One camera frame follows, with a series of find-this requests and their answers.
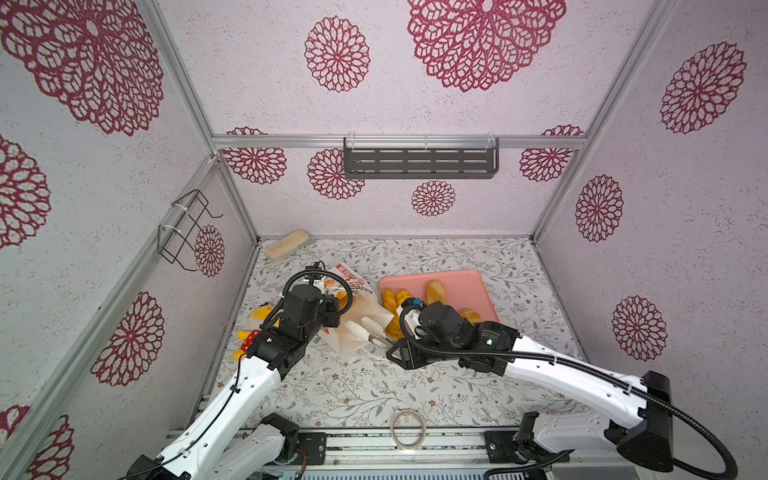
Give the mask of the long fake bread piece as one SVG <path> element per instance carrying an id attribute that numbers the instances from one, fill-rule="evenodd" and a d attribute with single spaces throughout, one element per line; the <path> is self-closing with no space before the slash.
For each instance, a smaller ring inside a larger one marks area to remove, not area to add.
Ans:
<path id="1" fill-rule="evenodd" d="M 399 326 L 399 315 L 397 314 L 397 297 L 393 290 L 384 288 L 381 290 L 382 306 L 392 314 L 392 319 L 385 328 L 385 332 L 395 340 L 401 339 L 403 333 Z"/>

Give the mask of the white paper gift bag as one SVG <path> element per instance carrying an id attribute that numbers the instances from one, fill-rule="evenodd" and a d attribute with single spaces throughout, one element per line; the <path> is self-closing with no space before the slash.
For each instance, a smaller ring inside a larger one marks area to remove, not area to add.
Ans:
<path id="1" fill-rule="evenodd" d="M 351 266 L 341 262 L 332 267 L 330 272 L 346 281 L 352 295 L 349 296 L 348 310 L 340 316 L 339 326 L 323 327 L 318 333 L 319 337 L 339 354 L 351 354 L 362 347 L 373 345 L 349 333 L 344 327 L 345 323 L 360 323 L 361 318 L 367 316 L 386 328 L 392 314 L 380 304 L 377 291 Z M 333 278 L 324 280 L 324 293 L 332 294 L 336 298 L 335 294 L 339 291 L 346 291 L 339 281 Z"/>

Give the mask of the short twisted fake bread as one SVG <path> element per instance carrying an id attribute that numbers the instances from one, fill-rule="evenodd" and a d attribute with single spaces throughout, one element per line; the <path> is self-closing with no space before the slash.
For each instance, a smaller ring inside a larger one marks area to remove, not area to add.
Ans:
<path id="1" fill-rule="evenodd" d="M 396 293 L 396 301 L 398 306 L 401 306 L 409 298 L 412 298 L 412 295 L 407 290 L 401 289 Z"/>

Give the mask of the oval fake bread loaf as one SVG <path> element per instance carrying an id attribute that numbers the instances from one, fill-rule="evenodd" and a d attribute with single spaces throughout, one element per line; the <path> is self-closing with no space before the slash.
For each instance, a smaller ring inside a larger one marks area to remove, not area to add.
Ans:
<path id="1" fill-rule="evenodd" d="M 430 280 L 425 290 L 425 301 L 427 305 L 434 303 L 447 303 L 447 291 L 445 286 L 438 280 Z"/>

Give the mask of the round fake bread roll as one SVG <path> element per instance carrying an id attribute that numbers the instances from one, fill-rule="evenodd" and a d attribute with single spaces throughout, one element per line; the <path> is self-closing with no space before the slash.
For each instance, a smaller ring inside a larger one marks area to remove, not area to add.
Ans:
<path id="1" fill-rule="evenodd" d="M 483 321 L 481 315 L 471 308 L 463 308 L 458 311 L 459 315 L 470 324 L 476 325 Z"/>

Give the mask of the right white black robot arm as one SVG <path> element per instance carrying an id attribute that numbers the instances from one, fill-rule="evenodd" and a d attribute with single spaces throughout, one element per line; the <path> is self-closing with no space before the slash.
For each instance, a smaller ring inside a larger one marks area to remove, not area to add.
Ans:
<path id="1" fill-rule="evenodd" d="M 440 302 L 409 299 L 399 311 L 404 322 L 399 340 L 369 317 L 344 327 L 385 347 L 388 359 L 404 370 L 456 360 L 463 368 L 532 382 L 588 407 L 582 414 L 526 413 L 506 445 L 508 461 L 544 465 L 567 460 L 577 450 L 614 450 L 636 466 L 672 470 L 672 419 L 657 404 L 669 398 L 666 377 L 593 367 L 501 323 L 471 323 Z"/>

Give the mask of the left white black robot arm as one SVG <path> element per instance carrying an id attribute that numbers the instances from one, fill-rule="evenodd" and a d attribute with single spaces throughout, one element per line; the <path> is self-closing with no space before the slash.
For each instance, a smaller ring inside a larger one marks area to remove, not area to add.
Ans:
<path id="1" fill-rule="evenodd" d="M 236 446 L 247 418 L 303 359 L 318 331 L 340 323 L 339 299 L 310 284 L 292 287 L 264 323 L 246 339 L 236 372 L 187 429 L 156 457 L 140 456 L 127 479 L 246 479 L 276 462 L 303 463 L 299 427 L 273 413 Z"/>

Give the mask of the yellow red plush toy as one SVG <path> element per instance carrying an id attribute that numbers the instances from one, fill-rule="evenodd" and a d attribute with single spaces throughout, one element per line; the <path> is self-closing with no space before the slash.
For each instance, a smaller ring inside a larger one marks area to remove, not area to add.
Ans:
<path id="1" fill-rule="evenodd" d="M 247 328 L 237 333 L 240 346 L 233 352 L 232 359 L 238 361 L 246 355 L 254 340 L 265 330 L 279 325 L 280 312 L 273 314 L 274 307 L 265 303 L 248 316 Z"/>

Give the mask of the pink plastic tray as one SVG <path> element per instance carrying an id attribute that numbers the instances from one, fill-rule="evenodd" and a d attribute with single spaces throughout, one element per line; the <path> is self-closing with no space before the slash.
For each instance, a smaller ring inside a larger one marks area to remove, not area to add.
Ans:
<path id="1" fill-rule="evenodd" d="M 433 280 L 443 285 L 447 304 L 457 311 L 469 308 L 478 313 L 483 321 L 500 322 L 483 277 L 476 270 L 390 276 L 380 280 L 378 286 L 379 289 L 389 288 L 394 292 L 405 290 L 425 300 L 427 285 Z"/>

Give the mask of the clear tape roll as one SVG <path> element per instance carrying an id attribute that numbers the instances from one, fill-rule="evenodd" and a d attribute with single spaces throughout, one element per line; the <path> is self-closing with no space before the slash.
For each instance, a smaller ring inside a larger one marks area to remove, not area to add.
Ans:
<path id="1" fill-rule="evenodd" d="M 427 423 L 416 410 L 400 410 L 390 422 L 389 434 L 398 450 L 419 450 L 427 437 Z"/>

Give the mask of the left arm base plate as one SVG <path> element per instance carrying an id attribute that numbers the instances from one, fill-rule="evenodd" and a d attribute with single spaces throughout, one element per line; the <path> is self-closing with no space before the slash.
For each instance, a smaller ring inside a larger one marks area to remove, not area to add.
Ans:
<path id="1" fill-rule="evenodd" d="M 268 466 L 296 466 L 304 463 L 308 466 L 325 464 L 328 435 L 324 432 L 299 432 L 295 445 L 290 445 L 288 453 Z"/>

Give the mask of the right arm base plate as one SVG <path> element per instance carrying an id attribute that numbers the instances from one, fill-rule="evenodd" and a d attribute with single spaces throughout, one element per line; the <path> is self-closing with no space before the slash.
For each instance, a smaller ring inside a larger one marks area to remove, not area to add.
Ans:
<path id="1" fill-rule="evenodd" d="M 569 461 L 572 450 L 550 452 L 533 440 L 517 438 L 517 430 L 488 430 L 483 434 L 486 453 L 491 464 L 527 465 L 539 464 L 563 454 L 562 461 Z"/>

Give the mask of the grey slotted wall shelf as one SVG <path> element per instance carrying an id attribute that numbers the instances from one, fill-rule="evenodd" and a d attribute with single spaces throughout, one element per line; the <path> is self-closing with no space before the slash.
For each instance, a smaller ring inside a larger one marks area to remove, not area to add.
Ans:
<path id="1" fill-rule="evenodd" d="M 499 149 L 368 147 L 344 138 L 342 167 L 357 180 L 487 180 L 499 171 Z"/>

